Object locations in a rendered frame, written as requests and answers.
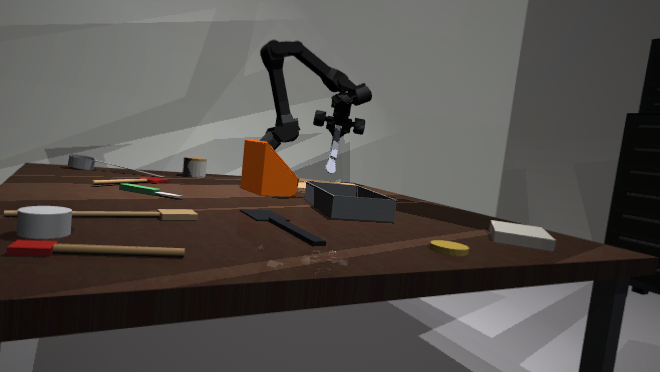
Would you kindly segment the green-handled knife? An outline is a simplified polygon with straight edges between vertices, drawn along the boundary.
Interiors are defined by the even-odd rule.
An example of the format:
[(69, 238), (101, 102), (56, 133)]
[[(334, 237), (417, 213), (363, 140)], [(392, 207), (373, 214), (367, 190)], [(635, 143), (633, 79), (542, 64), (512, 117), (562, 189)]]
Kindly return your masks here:
[(168, 196), (174, 196), (174, 197), (183, 197), (182, 195), (176, 195), (176, 194), (160, 192), (160, 189), (145, 187), (145, 186), (139, 186), (139, 185), (133, 185), (133, 184), (127, 184), (127, 183), (119, 184), (119, 190), (130, 191), (130, 192), (141, 193), (141, 194), (152, 195), (152, 196), (162, 194), (162, 195), (168, 195)]

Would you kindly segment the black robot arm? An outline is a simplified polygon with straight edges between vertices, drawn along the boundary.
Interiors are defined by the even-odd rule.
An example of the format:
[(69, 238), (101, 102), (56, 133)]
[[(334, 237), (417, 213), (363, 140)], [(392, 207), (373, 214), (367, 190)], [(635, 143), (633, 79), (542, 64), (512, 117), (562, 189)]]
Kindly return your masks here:
[(295, 141), (300, 130), (298, 118), (294, 119), (290, 113), (283, 75), (285, 57), (294, 56), (317, 74), (330, 91), (340, 92), (331, 97), (331, 107), (340, 113), (348, 113), (352, 104), (358, 106), (372, 99), (372, 93), (365, 83), (356, 86), (346, 74), (326, 65), (299, 41), (272, 40), (262, 47), (260, 55), (269, 72), (277, 118), (275, 127), (268, 128), (259, 141), (268, 142), (274, 150), (281, 142)]

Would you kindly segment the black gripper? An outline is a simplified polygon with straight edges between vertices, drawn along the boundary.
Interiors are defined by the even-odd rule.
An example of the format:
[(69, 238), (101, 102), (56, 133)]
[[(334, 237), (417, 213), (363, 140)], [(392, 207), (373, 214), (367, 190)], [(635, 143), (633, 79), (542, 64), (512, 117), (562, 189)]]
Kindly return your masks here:
[(353, 132), (355, 134), (362, 135), (364, 133), (365, 120), (355, 118), (355, 122), (352, 122), (352, 119), (349, 119), (349, 113), (350, 111), (348, 113), (340, 113), (334, 107), (333, 117), (327, 117), (325, 111), (317, 110), (315, 112), (313, 124), (322, 127), (324, 126), (324, 121), (326, 121), (326, 129), (330, 131), (332, 137), (334, 136), (335, 125), (342, 126), (340, 138), (346, 133), (350, 133), (351, 127), (354, 127)]

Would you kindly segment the white flat rectangular block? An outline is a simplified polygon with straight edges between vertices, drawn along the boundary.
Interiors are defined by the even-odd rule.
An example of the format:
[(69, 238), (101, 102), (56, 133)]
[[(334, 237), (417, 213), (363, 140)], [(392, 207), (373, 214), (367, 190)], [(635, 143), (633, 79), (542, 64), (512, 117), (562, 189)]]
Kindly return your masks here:
[(490, 220), (494, 242), (554, 251), (555, 239), (542, 227)]

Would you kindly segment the grey saucepan with long thin handle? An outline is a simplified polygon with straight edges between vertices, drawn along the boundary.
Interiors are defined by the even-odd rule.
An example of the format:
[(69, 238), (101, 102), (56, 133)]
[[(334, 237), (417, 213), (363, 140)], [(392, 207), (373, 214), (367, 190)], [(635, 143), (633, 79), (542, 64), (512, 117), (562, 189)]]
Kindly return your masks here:
[[(141, 172), (141, 173), (145, 173), (145, 174), (150, 174), (150, 173), (146, 173), (146, 172), (142, 172), (142, 171), (138, 171), (138, 170), (134, 170), (134, 169), (130, 169), (130, 168), (126, 168), (126, 167), (122, 167), (122, 166), (118, 166), (118, 165), (114, 165), (114, 164), (110, 164), (110, 163), (106, 163), (106, 162), (102, 162), (102, 161), (98, 161), (95, 158), (82, 156), (82, 155), (74, 155), (74, 154), (71, 154), (69, 156), (68, 166), (73, 167), (73, 168), (77, 168), (77, 169), (83, 169), (83, 170), (94, 170), (96, 161), (101, 162), (101, 163), (105, 163), (105, 164), (109, 164), (109, 165), (113, 165), (113, 166), (117, 166), (117, 167), (121, 167), (121, 168), (125, 168), (125, 169), (129, 169), (129, 170), (133, 170), (133, 171), (137, 171), (137, 172)], [(154, 175), (154, 174), (150, 174), (150, 175)], [(154, 175), (154, 176), (158, 176), (158, 175)], [(158, 176), (158, 177), (162, 177), (162, 176)]]

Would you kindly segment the yellow round disc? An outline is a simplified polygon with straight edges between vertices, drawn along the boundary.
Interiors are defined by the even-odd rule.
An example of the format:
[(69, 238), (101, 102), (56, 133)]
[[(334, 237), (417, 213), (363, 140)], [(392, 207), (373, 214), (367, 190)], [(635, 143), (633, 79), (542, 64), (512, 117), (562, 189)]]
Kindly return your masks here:
[(452, 256), (466, 256), (469, 251), (469, 247), (466, 245), (444, 240), (430, 241), (429, 248), (432, 251)]

